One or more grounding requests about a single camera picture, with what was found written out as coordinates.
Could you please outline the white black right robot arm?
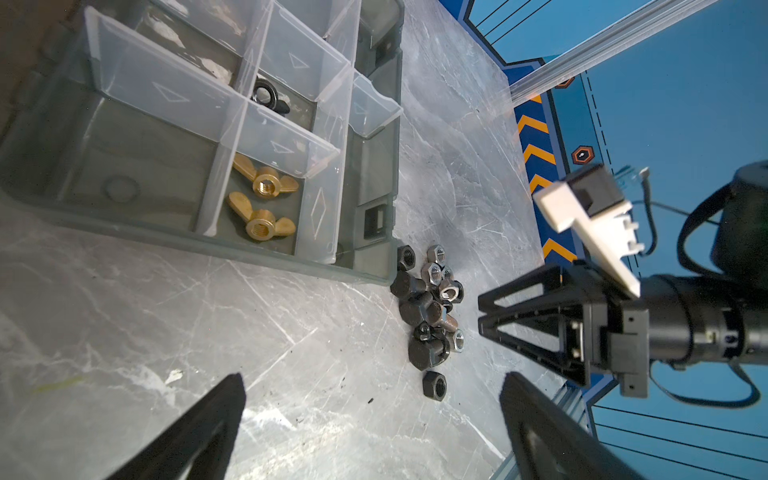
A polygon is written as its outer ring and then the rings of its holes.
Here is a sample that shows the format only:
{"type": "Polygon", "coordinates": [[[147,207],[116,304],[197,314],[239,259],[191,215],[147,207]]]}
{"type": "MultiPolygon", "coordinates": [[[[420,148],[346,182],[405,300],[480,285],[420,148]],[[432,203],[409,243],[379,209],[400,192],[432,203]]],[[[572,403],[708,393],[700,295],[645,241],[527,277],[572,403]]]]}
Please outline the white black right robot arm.
{"type": "Polygon", "coordinates": [[[677,258],[686,275],[637,277],[642,254],[631,203],[601,165],[570,173],[534,196],[556,231],[573,230],[585,260],[547,264],[482,294],[479,333],[582,387],[612,375],[644,398],[652,365],[676,370],[767,361],[767,165],[741,167],[684,222],[677,258]]]}

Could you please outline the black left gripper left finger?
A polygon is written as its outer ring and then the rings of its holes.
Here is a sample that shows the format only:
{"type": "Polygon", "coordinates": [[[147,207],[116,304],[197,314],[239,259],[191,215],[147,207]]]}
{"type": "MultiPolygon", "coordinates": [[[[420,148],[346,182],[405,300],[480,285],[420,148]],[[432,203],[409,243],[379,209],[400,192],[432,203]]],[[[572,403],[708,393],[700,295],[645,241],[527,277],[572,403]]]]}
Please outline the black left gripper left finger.
{"type": "Polygon", "coordinates": [[[242,375],[226,376],[112,479],[222,479],[246,402],[242,375]]]}

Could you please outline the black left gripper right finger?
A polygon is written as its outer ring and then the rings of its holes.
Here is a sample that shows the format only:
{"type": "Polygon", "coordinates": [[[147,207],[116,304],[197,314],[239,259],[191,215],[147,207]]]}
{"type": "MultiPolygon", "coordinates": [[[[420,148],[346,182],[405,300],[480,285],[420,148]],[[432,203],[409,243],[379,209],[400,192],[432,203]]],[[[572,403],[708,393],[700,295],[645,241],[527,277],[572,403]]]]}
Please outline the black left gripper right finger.
{"type": "Polygon", "coordinates": [[[639,479],[518,372],[505,376],[500,405],[523,479],[639,479]]]}

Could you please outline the black eye nut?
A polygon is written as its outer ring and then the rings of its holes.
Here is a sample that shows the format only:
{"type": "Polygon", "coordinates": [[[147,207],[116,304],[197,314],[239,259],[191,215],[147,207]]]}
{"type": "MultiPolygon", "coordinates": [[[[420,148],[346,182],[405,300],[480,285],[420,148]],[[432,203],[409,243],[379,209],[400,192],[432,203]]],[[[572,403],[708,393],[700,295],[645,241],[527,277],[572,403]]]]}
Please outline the black eye nut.
{"type": "Polygon", "coordinates": [[[279,115],[286,116],[290,113],[289,104],[279,98],[274,84],[265,78],[256,79],[251,99],[279,115]]]}

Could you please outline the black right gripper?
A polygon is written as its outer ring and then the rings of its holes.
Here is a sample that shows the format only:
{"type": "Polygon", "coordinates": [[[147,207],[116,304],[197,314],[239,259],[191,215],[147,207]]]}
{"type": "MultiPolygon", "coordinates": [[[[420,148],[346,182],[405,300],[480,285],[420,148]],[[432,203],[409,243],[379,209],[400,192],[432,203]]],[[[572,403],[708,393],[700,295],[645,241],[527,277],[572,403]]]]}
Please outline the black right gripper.
{"type": "Polygon", "coordinates": [[[626,397],[649,393],[649,313],[639,297],[592,263],[566,268],[563,284],[576,291],[576,318],[557,311],[499,311],[501,301],[526,294],[535,298],[561,286],[563,268],[546,264],[482,293],[478,297],[480,335],[522,355],[580,387],[590,388],[592,376],[609,374],[626,397]],[[554,337],[546,348],[504,330],[525,327],[554,337]]]}

